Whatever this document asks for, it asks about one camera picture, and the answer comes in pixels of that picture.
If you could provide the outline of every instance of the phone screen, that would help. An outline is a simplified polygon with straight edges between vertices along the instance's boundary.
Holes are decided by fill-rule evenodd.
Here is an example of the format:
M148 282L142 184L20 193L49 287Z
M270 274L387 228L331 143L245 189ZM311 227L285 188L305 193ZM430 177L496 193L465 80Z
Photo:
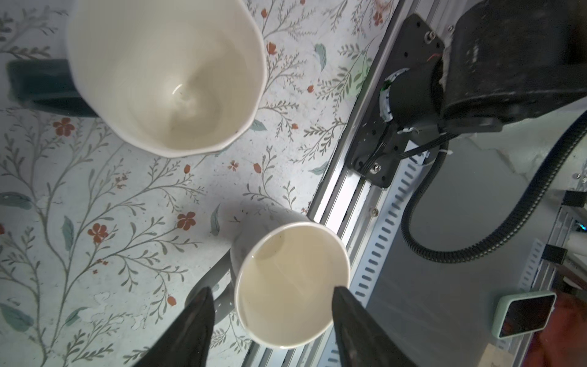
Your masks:
M554 295L547 295L510 303L500 337L542 329L546 325L554 301Z

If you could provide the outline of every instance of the table surface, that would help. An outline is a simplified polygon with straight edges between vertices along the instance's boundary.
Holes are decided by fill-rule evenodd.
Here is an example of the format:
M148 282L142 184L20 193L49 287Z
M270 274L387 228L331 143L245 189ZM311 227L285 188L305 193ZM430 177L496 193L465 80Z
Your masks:
M100 119L19 108L2 72L4 365L131 365L229 248L241 203L307 210L395 5L245 2L269 79L251 130L218 154L163 159ZM71 0L2 4L3 63L65 57ZM214 330L208 365L239 365L250 342L232 314Z

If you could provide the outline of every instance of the red cloth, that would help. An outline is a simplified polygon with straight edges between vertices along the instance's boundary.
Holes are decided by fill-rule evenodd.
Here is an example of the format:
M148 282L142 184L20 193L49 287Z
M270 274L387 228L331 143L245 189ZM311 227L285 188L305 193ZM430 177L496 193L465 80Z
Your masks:
M556 295L546 328L534 334L523 367L587 367L587 304Z

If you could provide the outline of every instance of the black handle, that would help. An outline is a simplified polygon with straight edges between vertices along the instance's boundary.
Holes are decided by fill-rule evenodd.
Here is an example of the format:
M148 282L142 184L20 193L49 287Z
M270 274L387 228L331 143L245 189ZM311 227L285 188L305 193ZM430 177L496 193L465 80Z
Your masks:
M98 117L78 93L65 59L15 60L6 65L11 99L21 106L65 116Z
M335 287L332 318L342 367L417 367L345 287Z
M134 367L205 367L213 330L214 299L204 288Z

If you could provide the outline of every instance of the black mounting plate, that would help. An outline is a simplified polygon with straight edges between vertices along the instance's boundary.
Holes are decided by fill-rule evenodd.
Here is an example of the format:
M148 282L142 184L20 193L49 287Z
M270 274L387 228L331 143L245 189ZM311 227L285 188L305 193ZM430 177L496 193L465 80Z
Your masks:
M404 20L387 61L382 61L385 63L385 68L346 156L345 165L348 168L358 171L361 163L365 162L375 151L379 139L385 131L387 123L379 116L379 91L385 78L399 69L413 68L426 63L435 54L442 55L444 43L438 37L429 43L425 42L426 33L430 31L432 30L428 24L418 14L410 15ZM391 124L390 129L397 130L393 121ZM375 186L389 187L400 163L400 160L395 158L392 153L404 151L409 138L409 134L392 133L391 141L382 151L383 155L377 159L381 170L377 173L367 171L364 177Z

